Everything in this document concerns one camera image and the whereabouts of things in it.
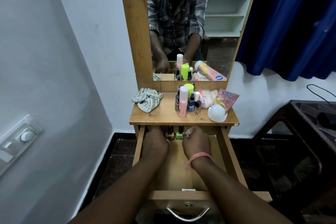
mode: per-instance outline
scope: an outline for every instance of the electrical cable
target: electrical cable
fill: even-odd
[[[317,86],[317,85],[315,85],[315,84],[308,84],[306,87],[307,87],[307,89],[311,92],[311,93],[313,93],[314,95],[317,95],[318,97],[320,97],[321,99],[323,99],[324,101],[326,101],[329,105],[333,105],[332,103],[330,103],[328,100],[326,100],[325,98],[323,98],[323,97],[321,97],[320,95],[318,95],[318,94],[316,94],[315,92],[313,92],[308,86],[315,86],[315,87],[318,87],[318,88],[320,88],[320,89],[322,89],[322,90],[325,90],[326,92],[328,92],[329,94],[331,94],[331,95],[333,95],[335,98],[336,98],[336,96],[334,95],[334,94],[332,94],[330,91],[328,91],[328,90],[326,90],[326,89],[324,89],[324,88],[322,88],[322,87],[320,87],[320,86]]]

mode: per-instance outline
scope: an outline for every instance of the open drawer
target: open drawer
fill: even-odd
[[[214,162],[222,170],[247,187],[242,170],[231,145],[225,127],[200,126],[209,135],[210,154]],[[145,126],[142,125],[138,135],[133,165],[141,158],[142,140],[145,135]],[[158,170],[150,185],[148,199],[157,209],[173,209],[177,214],[197,215],[210,208],[208,212],[216,211],[207,188],[200,176],[192,168],[186,169],[187,157],[184,155],[182,140],[175,139],[170,142],[168,155],[165,162]],[[196,191],[182,191],[182,189],[195,189]],[[271,201],[267,191],[254,191],[265,201]]]

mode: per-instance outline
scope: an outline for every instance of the hand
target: hand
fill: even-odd
[[[208,135],[197,126],[194,126],[191,129],[193,132],[189,138],[185,136],[182,141],[183,151],[186,157],[190,159],[192,155],[200,152],[210,154]]]
[[[169,70],[170,66],[169,66],[169,61],[167,58],[163,58],[160,61],[157,62],[157,67],[155,70],[155,73],[159,74],[166,74]]]
[[[150,158],[154,161],[162,162],[166,159],[168,153],[168,142],[160,127],[154,127],[146,133],[142,142],[142,158]]]

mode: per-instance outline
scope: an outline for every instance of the white wall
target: white wall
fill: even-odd
[[[295,82],[289,82],[269,69],[264,69],[259,76],[250,75],[245,65],[235,62],[227,90],[240,94],[233,106],[240,125],[232,127],[230,138],[252,138],[289,100],[323,101],[306,89],[307,84],[316,84],[336,94],[336,73],[326,80],[299,77]],[[317,87],[312,87],[312,90],[329,101],[336,101]]]
[[[66,223],[111,124],[61,0],[0,4],[0,135],[28,113],[45,130],[0,177],[0,223]]]
[[[137,94],[122,0],[62,0],[70,24],[115,132],[128,124]]]

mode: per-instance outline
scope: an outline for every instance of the drawer handle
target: drawer handle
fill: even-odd
[[[208,209],[204,209],[203,212],[201,212],[197,217],[192,218],[192,219],[185,219],[185,218],[183,218],[183,217],[181,217],[181,216],[178,216],[178,215],[177,215],[176,213],[174,213],[173,210],[170,209],[169,207],[166,207],[166,209],[167,209],[172,215],[174,215],[176,218],[178,218],[178,219],[181,220],[181,221],[185,221],[185,222],[193,222],[193,221],[197,221],[197,220],[199,220],[200,218],[202,218],[203,215],[204,215],[210,208],[208,208]]]

